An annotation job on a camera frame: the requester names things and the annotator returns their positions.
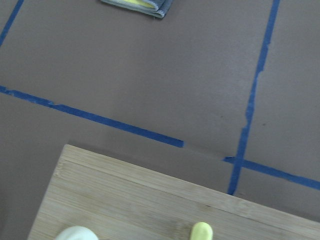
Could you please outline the yellow plastic knife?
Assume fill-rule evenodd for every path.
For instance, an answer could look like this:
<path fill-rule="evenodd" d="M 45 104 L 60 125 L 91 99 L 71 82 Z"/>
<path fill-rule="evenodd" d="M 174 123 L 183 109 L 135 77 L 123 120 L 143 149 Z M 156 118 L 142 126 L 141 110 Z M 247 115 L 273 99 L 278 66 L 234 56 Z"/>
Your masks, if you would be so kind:
<path fill-rule="evenodd" d="M 214 232 L 206 222 L 197 222 L 192 226 L 189 240 L 213 240 Z"/>

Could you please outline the bamboo cutting board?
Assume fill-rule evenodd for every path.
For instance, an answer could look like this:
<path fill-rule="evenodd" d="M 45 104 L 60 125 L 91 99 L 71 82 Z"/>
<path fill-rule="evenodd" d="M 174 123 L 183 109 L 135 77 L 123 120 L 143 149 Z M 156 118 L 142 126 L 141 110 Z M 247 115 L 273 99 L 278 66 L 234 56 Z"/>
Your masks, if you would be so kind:
<path fill-rule="evenodd" d="M 318 222 L 67 144 L 28 238 L 84 226 L 102 240 L 186 240 L 197 222 L 216 240 L 320 237 Z"/>

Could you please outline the grey folded cloth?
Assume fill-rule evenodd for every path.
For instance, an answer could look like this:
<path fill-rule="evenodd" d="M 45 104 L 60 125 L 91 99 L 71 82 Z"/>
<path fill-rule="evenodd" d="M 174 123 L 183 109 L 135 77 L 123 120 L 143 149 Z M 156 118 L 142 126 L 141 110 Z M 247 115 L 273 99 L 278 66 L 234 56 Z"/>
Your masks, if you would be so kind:
<path fill-rule="evenodd" d="M 102 0 L 101 2 L 162 19 L 166 16 L 173 0 Z"/>

